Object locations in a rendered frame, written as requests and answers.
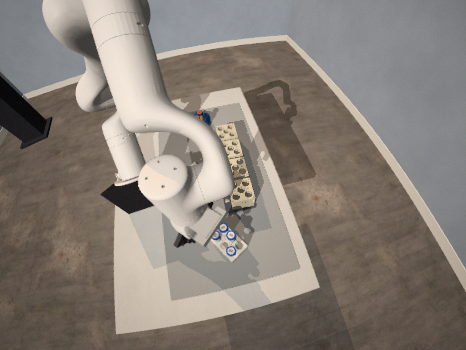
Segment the beige tube rack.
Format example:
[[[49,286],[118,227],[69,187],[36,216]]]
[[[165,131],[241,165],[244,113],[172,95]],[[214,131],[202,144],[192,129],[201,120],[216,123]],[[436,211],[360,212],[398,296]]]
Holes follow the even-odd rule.
[[[217,231],[220,233],[219,229]],[[237,235],[236,235],[236,240],[234,242],[229,242],[227,239],[227,236],[222,235],[221,233],[220,233],[220,237],[221,237],[220,242],[215,242],[213,239],[211,239],[211,241],[219,250],[221,250],[227,256],[229,260],[232,261],[232,263],[238,258],[238,256],[242,252],[244,252],[247,249],[248,245],[244,241],[242,241]],[[236,248],[236,255],[234,257],[228,256],[226,253],[226,250],[223,250],[223,249],[228,248],[229,246],[233,246]]]

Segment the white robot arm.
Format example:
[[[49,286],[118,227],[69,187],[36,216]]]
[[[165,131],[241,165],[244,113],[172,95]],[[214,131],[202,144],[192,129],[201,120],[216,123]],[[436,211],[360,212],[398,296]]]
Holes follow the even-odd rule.
[[[42,11],[53,36],[84,56],[86,72],[76,87],[80,108],[117,108],[102,125],[118,169],[115,186],[138,180],[150,202],[174,224],[197,232],[194,240],[206,247],[227,211],[204,204],[230,195],[234,177],[218,134],[167,95],[148,28],[148,1],[43,0]],[[146,163],[135,133],[152,132],[186,136],[199,147],[203,161],[189,170],[171,154]]]

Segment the beige bucket adapter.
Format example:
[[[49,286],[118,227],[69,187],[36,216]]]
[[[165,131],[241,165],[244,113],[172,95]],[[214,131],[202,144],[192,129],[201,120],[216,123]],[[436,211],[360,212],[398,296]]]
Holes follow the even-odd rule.
[[[230,194],[232,209],[254,206],[255,195],[250,178],[235,180],[234,185],[234,190]]]
[[[239,139],[224,141],[222,143],[225,147],[228,159],[235,159],[235,158],[243,157]]]
[[[216,126],[216,131],[222,141],[238,139],[234,123]]]
[[[232,169],[234,181],[249,178],[244,157],[230,159],[229,162]]]

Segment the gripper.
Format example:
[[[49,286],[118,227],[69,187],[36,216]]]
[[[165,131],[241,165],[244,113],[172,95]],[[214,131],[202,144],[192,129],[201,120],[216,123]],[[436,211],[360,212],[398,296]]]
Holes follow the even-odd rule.
[[[212,208],[212,205],[213,205],[213,202],[211,203],[208,203],[208,204],[205,204],[206,207],[208,208]],[[211,209],[213,210],[213,209]],[[171,221],[171,220],[170,220]],[[179,232],[178,233],[178,236],[174,242],[174,246],[175,247],[180,247],[181,245],[184,246],[186,243],[190,243],[193,242],[194,244],[196,243],[195,240],[193,240],[192,238],[194,237],[194,235],[197,233],[195,232],[194,230],[192,230],[191,228],[189,228],[188,226],[178,226],[176,224],[174,224],[172,221],[171,221],[171,224],[172,226],[177,229],[177,231]],[[186,238],[185,238],[186,237]],[[188,238],[188,239],[187,239]],[[189,240],[190,239],[190,240]]]

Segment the blue tube rack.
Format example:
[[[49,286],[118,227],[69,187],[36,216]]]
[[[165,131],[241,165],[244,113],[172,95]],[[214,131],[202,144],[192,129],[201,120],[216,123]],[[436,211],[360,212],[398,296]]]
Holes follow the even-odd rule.
[[[210,119],[210,116],[208,116],[209,113],[203,113],[203,114],[204,114],[204,115],[203,115],[204,121],[206,121],[206,123],[208,123],[208,125],[209,125],[209,123],[210,123],[210,120],[209,120],[209,119]],[[209,121],[209,122],[208,122],[208,121]]]

